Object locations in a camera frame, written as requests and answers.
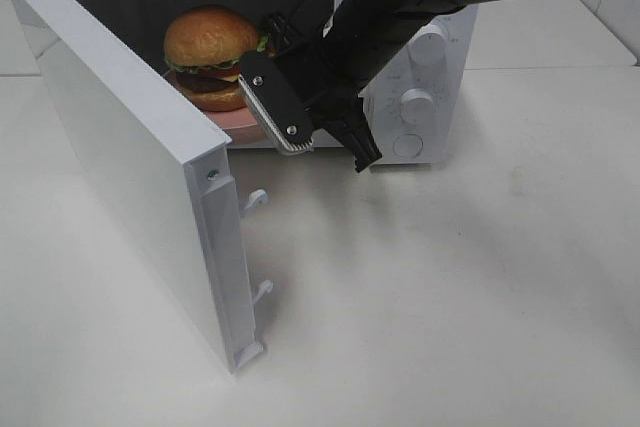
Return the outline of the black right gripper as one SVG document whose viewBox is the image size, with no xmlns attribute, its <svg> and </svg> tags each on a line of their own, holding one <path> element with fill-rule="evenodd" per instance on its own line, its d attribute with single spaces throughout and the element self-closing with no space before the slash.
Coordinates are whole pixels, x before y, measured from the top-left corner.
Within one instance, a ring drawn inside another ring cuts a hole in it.
<svg viewBox="0 0 640 427">
<path fill-rule="evenodd" d="M 314 131 L 326 131 L 346 148 L 357 172 L 382 158 L 360 92 L 420 28 L 449 8 L 448 0 L 343 0 L 327 33 L 304 32 L 281 12 L 264 18 L 277 52 L 272 60 Z"/>
</svg>

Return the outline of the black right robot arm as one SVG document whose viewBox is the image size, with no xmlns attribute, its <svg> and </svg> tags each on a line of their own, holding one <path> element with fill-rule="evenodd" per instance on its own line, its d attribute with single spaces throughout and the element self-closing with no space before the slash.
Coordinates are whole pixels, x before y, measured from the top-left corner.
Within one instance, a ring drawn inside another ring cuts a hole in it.
<svg viewBox="0 0 640 427">
<path fill-rule="evenodd" d="M 281 152 L 311 150 L 324 130 L 363 171 L 382 154 L 366 120 L 360 92 L 435 17 L 502 0 L 343 0 L 332 27 L 273 58 L 241 61 L 251 111 Z"/>
</svg>

